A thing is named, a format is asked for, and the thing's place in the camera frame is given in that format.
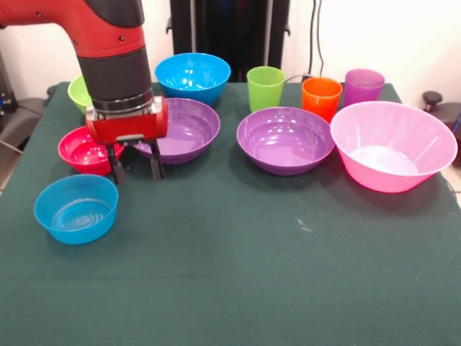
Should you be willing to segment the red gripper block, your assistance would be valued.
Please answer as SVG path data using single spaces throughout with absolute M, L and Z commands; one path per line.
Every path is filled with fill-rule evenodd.
M 166 177 L 156 139 L 166 137 L 168 123 L 166 99 L 161 96 L 154 97 L 147 107 L 131 113 L 104 115 L 93 106 L 86 109 L 86 127 L 98 144 L 150 142 L 150 164 L 154 179 Z M 107 146 L 107 155 L 115 183 L 122 185 L 125 182 L 125 173 L 114 146 Z

